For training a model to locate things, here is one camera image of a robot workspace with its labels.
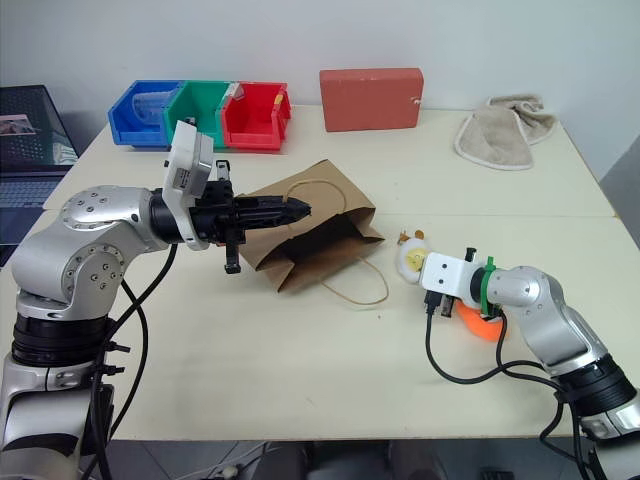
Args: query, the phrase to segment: white table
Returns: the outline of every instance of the white table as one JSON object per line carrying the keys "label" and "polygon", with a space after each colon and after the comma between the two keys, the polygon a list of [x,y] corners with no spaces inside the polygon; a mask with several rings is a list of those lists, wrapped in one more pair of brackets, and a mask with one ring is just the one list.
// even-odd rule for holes
{"label": "white table", "polygon": [[[46,212],[34,227],[50,223]],[[321,286],[276,294],[243,263],[226,275],[224,250],[181,246],[172,271],[145,303],[149,361],[117,437],[154,440],[447,438],[537,435],[550,420],[548,388],[506,377],[475,386],[441,379],[424,353],[424,292],[395,273],[395,238],[423,229],[435,250],[463,255],[475,246],[510,268],[535,265],[554,275],[567,302],[607,344],[630,380],[640,384],[635,304],[640,254],[616,218],[376,215],[389,240],[370,260],[391,296],[376,308],[348,304]],[[165,253],[143,255],[127,279],[139,293]],[[9,349],[15,284],[0,274],[1,348]],[[375,298],[379,279],[354,265],[331,280],[358,298]],[[114,315],[127,302],[119,296]],[[505,358],[532,358],[512,322]],[[128,390],[140,345],[135,318],[114,354],[126,373],[111,377],[117,405]],[[457,319],[435,319],[434,352],[452,373],[471,376],[493,364],[494,344],[473,337]],[[568,434],[563,422],[557,430]]]}
{"label": "white table", "polygon": [[[423,110],[417,128],[327,133],[321,107],[295,107],[279,154],[220,153],[231,162],[236,193],[256,190],[325,158],[369,196],[379,213],[433,215],[612,216],[613,210],[560,125],[532,147],[534,168],[505,172],[453,151],[468,112]],[[59,209],[99,184],[162,186],[163,151],[113,144],[98,135],[51,195]]]}

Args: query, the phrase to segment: gray floor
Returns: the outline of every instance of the gray floor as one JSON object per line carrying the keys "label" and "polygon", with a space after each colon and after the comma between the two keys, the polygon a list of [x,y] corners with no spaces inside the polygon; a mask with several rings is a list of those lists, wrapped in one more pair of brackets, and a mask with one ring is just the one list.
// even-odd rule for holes
{"label": "gray floor", "polygon": [[[570,449],[567,438],[556,443]],[[483,468],[511,471],[517,480],[578,480],[575,465],[548,451],[536,439],[467,439],[422,442],[435,452],[449,480],[480,478]],[[212,466],[233,460],[259,442],[138,442],[113,441],[108,457],[117,480],[198,480]],[[383,442],[321,442],[309,480],[391,480]],[[237,463],[259,456],[261,449]],[[249,480],[254,464],[240,480]]]}

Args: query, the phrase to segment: laptop keyboard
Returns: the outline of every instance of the laptop keyboard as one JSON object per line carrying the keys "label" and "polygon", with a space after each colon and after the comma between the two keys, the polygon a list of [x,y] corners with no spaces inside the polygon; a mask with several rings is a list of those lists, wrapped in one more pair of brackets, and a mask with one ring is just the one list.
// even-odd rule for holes
{"label": "laptop keyboard", "polygon": [[2,182],[0,183],[0,208],[42,207],[58,181]]}

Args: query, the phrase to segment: green ring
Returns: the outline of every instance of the green ring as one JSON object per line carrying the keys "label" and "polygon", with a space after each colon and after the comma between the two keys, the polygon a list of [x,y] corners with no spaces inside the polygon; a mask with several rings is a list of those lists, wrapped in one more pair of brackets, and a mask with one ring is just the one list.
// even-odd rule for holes
{"label": "green ring", "polygon": [[496,269],[493,264],[493,257],[487,258],[487,264],[484,267],[484,275],[480,284],[480,304],[482,305],[482,313],[489,315],[489,302],[487,301],[487,287],[489,286],[489,277]]}

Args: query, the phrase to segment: bag handle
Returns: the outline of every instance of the bag handle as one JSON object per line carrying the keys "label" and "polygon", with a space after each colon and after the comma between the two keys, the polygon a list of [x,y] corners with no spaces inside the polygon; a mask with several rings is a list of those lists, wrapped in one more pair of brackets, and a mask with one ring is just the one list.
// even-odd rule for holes
{"label": "bag handle", "polygon": [[[333,188],[335,188],[342,196],[342,211],[340,213],[344,213],[347,211],[347,196],[345,195],[344,191],[332,181],[325,180],[324,178],[308,178],[306,180],[299,180],[297,182],[292,183],[287,189],[287,191],[285,192],[285,194],[282,196],[282,202],[287,203],[287,200],[289,200],[289,195],[291,195],[291,192],[293,192],[296,188],[298,188],[301,185],[308,185],[310,183],[324,183],[326,185],[331,185]],[[290,223],[287,224],[287,229],[289,230],[290,238],[293,238],[294,237],[293,229],[291,228]]]}
{"label": "bag handle", "polygon": [[384,289],[385,289],[385,294],[384,297],[379,298],[378,300],[375,300],[373,302],[360,302],[359,300],[354,300],[351,297],[348,297],[347,295],[345,295],[344,293],[340,293],[338,292],[336,289],[334,289],[333,287],[330,287],[329,285],[327,285],[327,283],[324,280],[319,280],[320,284],[326,288],[327,290],[329,290],[330,292],[334,293],[335,295],[339,296],[340,298],[345,299],[347,302],[351,302],[354,305],[378,305],[379,303],[384,302],[387,298],[389,298],[389,284],[387,283],[387,279],[384,278],[384,274],[380,271],[380,269],[378,267],[376,267],[375,265],[373,265],[372,263],[368,262],[367,260],[365,260],[362,257],[357,257],[358,260],[360,260],[362,263],[364,263],[365,265],[368,265],[369,267],[371,267],[373,269],[374,272],[376,272],[380,278],[382,279],[382,283],[384,283]]}

